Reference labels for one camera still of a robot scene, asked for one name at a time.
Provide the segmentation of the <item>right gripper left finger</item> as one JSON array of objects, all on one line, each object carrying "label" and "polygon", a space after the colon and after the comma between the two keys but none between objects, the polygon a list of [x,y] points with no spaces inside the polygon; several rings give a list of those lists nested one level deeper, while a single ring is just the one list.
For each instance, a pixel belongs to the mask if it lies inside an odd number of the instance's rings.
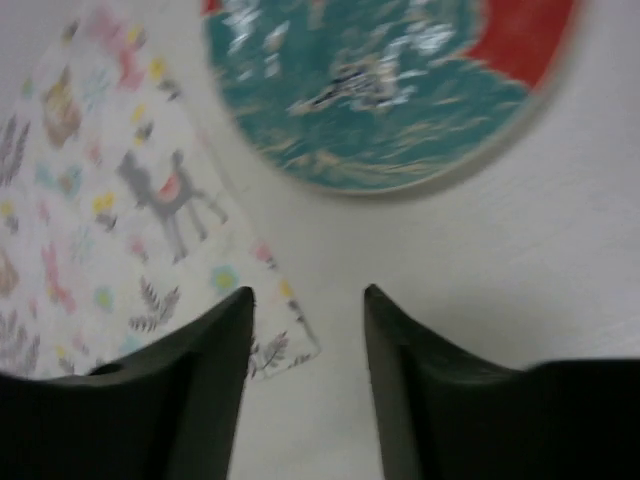
[{"label": "right gripper left finger", "polygon": [[224,479],[253,341],[242,287],[84,376],[1,378],[5,479]]}]

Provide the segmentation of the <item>animal print cloth placemat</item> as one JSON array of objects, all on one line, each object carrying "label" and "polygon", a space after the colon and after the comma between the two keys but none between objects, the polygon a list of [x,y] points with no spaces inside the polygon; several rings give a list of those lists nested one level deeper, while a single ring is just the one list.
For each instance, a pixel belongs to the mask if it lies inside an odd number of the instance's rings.
[{"label": "animal print cloth placemat", "polygon": [[85,374],[242,286],[257,302],[251,377],[319,354],[144,30],[82,8],[1,125],[2,370]]}]

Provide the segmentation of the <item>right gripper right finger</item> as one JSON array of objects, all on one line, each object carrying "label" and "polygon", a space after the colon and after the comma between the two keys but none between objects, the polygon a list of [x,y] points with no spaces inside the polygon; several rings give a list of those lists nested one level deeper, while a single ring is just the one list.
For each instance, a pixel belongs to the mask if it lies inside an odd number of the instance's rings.
[{"label": "right gripper right finger", "polygon": [[488,362],[364,293],[364,334],[388,479],[635,479],[639,362]]}]

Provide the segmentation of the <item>red and teal plate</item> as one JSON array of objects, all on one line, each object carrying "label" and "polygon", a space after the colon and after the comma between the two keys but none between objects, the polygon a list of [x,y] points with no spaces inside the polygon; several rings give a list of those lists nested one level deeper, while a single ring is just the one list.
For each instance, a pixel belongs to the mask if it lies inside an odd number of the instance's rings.
[{"label": "red and teal plate", "polygon": [[243,139],[345,194],[407,188],[502,142],[550,83],[579,1],[207,1],[208,60]]}]

